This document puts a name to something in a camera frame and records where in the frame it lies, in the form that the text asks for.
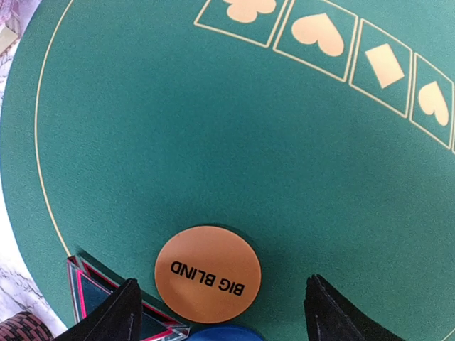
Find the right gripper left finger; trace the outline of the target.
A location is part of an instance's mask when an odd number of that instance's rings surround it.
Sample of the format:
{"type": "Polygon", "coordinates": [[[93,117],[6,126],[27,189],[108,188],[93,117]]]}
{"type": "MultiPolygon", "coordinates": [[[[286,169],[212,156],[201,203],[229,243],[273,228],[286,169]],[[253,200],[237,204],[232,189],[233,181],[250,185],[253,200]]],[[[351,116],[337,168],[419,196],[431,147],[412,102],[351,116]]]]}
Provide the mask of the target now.
{"type": "Polygon", "coordinates": [[[141,335],[141,290],[136,279],[127,279],[86,318],[57,340],[139,340],[141,335]]]}

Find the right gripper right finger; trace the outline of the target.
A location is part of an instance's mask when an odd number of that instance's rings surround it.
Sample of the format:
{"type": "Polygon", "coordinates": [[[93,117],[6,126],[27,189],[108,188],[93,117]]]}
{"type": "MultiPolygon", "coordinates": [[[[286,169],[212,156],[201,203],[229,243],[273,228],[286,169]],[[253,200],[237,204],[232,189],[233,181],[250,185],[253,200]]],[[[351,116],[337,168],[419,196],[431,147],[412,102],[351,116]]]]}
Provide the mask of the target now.
{"type": "Polygon", "coordinates": [[[307,278],[306,330],[310,340],[400,340],[353,305],[323,276],[307,278]]]}

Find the triangular all-in dealer button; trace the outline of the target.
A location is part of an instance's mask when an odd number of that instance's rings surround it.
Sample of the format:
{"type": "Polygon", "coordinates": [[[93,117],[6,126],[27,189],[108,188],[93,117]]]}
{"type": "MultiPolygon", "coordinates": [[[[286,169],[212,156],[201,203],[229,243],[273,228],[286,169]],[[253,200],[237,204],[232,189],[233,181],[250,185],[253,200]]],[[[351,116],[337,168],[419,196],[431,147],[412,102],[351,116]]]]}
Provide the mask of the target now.
{"type": "Polygon", "coordinates": [[[185,340],[190,328],[142,299],[138,281],[119,284],[80,256],[67,258],[76,323],[64,340],[185,340]]]}

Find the orange big blind button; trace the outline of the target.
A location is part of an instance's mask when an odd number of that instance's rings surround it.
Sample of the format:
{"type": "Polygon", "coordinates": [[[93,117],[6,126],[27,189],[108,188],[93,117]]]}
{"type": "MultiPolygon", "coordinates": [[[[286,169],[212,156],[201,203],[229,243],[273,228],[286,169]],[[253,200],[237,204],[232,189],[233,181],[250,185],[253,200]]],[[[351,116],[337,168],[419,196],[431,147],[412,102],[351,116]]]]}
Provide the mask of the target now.
{"type": "Polygon", "coordinates": [[[170,238],[155,263],[156,289],[177,315],[195,323],[224,323],[255,301],[262,268],[238,234],[196,226],[170,238]]]}

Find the blue small blind button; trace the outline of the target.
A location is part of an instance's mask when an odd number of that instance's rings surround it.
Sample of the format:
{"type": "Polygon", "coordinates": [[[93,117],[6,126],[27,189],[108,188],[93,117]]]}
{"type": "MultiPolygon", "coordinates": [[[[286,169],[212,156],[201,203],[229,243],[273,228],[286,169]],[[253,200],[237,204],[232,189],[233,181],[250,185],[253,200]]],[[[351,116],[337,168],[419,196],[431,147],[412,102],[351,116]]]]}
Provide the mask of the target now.
{"type": "Polygon", "coordinates": [[[264,341],[256,332],[238,326],[218,326],[199,330],[187,341],[264,341]]]}

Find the black poker chip stack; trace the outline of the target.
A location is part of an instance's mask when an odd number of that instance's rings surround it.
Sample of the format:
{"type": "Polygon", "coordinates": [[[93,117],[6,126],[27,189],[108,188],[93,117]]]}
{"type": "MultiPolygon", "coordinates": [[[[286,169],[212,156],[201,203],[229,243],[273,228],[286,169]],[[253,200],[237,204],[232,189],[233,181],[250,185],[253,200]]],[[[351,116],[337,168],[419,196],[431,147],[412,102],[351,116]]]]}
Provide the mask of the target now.
{"type": "Polygon", "coordinates": [[[51,331],[34,314],[22,311],[1,322],[1,341],[51,341],[51,331]]]}

